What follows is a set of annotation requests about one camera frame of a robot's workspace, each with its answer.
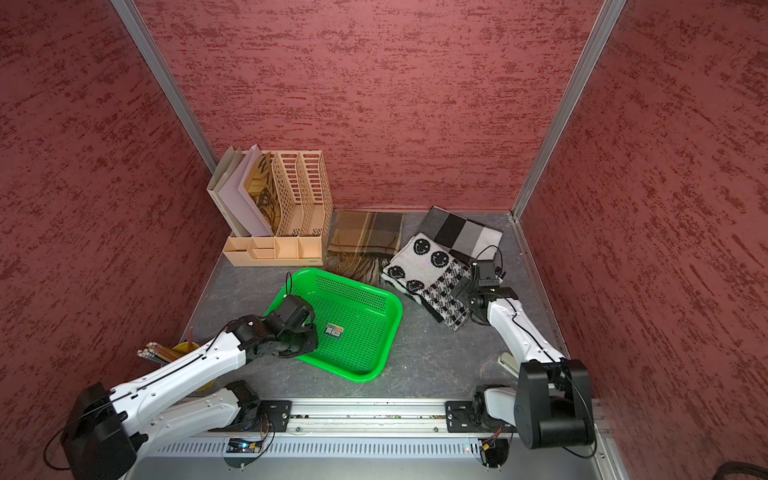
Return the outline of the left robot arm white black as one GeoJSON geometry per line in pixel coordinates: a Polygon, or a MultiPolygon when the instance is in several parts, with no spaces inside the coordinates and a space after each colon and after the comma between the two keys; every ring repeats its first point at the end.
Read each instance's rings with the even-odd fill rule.
{"type": "Polygon", "coordinates": [[[96,383],[78,396],[60,433],[67,467],[76,479],[121,479],[147,454],[201,432],[267,433],[272,422],[244,381],[198,400],[187,397],[259,358],[297,358],[317,346],[312,306],[287,295],[274,311],[228,322],[212,340],[154,372],[111,389],[96,383]]]}

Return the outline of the brown plaid fringed scarf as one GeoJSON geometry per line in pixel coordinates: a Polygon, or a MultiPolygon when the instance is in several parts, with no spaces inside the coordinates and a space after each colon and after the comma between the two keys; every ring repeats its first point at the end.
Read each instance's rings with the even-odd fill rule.
{"type": "Polygon", "coordinates": [[[404,215],[395,212],[339,210],[331,225],[326,270],[377,286],[400,250],[404,215]]]}

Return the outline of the left corner aluminium profile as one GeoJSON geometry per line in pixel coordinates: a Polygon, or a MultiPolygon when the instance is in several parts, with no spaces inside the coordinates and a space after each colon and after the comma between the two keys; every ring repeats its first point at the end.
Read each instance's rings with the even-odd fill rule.
{"type": "Polygon", "coordinates": [[[136,3],[131,0],[111,0],[110,3],[186,130],[202,161],[209,172],[213,173],[217,167],[218,157],[154,41],[136,3]]]}

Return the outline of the grey black checked scarf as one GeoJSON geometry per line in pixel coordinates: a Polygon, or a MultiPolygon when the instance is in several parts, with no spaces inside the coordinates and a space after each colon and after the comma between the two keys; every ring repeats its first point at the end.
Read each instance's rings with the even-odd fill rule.
{"type": "Polygon", "coordinates": [[[503,233],[477,221],[432,207],[418,232],[436,242],[458,261],[493,260],[503,233]]]}

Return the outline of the lilac folder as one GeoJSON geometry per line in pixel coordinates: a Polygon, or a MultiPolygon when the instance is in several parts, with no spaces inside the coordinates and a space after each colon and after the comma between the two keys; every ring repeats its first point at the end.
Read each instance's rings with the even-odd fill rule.
{"type": "Polygon", "coordinates": [[[237,219],[248,230],[248,237],[272,237],[271,228],[258,212],[254,202],[243,186],[247,170],[253,164],[254,159],[261,154],[261,149],[257,145],[253,145],[243,152],[244,158],[227,187],[230,194],[227,204],[232,208],[232,212],[236,215],[237,219]]]}

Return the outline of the green plastic mesh basket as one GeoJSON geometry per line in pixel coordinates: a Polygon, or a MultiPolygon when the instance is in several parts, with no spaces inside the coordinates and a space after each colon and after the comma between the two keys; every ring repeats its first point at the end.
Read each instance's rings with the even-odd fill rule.
{"type": "Polygon", "coordinates": [[[308,301],[316,315],[318,348],[300,361],[355,383],[370,382],[382,373],[403,317],[396,295],[306,268],[291,276],[291,284],[278,292],[267,311],[275,310],[287,293],[308,301]],[[340,338],[324,333],[328,323],[344,328],[340,338]]]}

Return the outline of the corner aluminium profile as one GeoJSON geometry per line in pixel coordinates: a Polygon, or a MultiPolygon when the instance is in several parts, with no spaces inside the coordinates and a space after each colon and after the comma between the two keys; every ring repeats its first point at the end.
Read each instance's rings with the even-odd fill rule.
{"type": "Polygon", "coordinates": [[[626,0],[605,0],[584,44],[582,52],[568,81],[550,127],[542,141],[531,169],[523,182],[520,193],[511,210],[512,220],[520,224],[524,211],[535,188],[557,147],[561,135],[578,104],[588,80],[610,38],[610,35],[626,5],[626,0]]]}
{"type": "Polygon", "coordinates": [[[209,172],[213,173],[217,167],[218,157],[154,41],[136,3],[131,0],[111,0],[110,3],[186,130],[202,161],[209,172]]]}

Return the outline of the smiley houndstooth scarf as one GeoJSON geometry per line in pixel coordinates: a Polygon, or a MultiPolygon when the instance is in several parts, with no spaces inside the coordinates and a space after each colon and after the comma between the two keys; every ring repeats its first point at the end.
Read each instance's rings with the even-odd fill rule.
{"type": "Polygon", "coordinates": [[[470,315],[457,298],[469,273],[468,266],[419,233],[392,258],[381,280],[424,307],[438,323],[456,331],[470,315]]]}

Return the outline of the beige plastic file organizer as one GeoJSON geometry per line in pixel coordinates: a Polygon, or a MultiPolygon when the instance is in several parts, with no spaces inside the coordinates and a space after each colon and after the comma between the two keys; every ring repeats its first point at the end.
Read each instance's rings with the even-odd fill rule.
{"type": "Polygon", "coordinates": [[[235,267],[322,266],[333,213],[323,152],[262,152],[271,157],[281,208],[279,232],[272,237],[236,237],[231,233],[223,255],[235,267]]]}

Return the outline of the yellow pencil cup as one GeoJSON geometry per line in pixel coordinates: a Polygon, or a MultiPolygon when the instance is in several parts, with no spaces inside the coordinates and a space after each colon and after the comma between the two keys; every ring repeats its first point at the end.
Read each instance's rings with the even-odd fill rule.
{"type": "Polygon", "coordinates": [[[200,345],[195,342],[183,342],[171,349],[173,360],[180,359],[190,353],[195,352],[200,348],[200,345]]]}

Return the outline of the bundle of pencils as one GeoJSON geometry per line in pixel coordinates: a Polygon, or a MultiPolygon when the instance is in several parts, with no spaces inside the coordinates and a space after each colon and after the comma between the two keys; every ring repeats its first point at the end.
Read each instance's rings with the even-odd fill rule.
{"type": "Polygon", "coordinates": [[[185,353],[165,347],[157,342],[148,342],[142,349],[139,349],[136,354],[140,358],[150,360],[160,365],[170,364],[185,356],[185,353]]]}

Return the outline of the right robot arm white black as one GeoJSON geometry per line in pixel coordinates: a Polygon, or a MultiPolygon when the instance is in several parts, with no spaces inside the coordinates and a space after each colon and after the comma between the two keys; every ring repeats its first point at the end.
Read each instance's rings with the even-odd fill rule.
{"type": "Polygon", "coordinates": [[[463,279],[453,293],[504,340],[517,378],[514,387],[477,387],[471,424],[485,431],[512,427],[528,449],[596,450],[585,365],[567,358],[545,339],[511,288],[463,279]]]}

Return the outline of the basket label sticker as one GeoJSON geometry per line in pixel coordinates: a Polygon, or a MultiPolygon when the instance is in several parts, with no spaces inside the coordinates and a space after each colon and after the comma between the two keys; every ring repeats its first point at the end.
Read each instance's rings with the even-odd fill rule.
{"type": "Polygon", "coordinates": [[[325,327],[324,333],[334,338],[340,338],[344,332],[344,328],[335,324],[328,323],[325,327]]]}

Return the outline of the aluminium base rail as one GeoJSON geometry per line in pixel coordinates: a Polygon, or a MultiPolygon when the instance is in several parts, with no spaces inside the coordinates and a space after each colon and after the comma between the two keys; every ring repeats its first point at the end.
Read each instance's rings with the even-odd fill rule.
{"type": "Polygon", "coordinates": [[[271,432],[208,432],[140,459],[130,479],[626,479],[595,404],[596,444],[529,450],[449,428],[445,399],[294,398],[271,432]]]}

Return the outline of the small white stapler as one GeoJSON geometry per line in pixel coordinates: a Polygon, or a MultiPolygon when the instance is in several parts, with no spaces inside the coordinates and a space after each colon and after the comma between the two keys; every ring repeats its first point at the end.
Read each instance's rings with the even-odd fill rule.
{"type": "Polygon", "coordinates": [[[498,364],[514,378],[520,374],[520,363],[509,352],[503,352],[498,357],[498,364]]]}

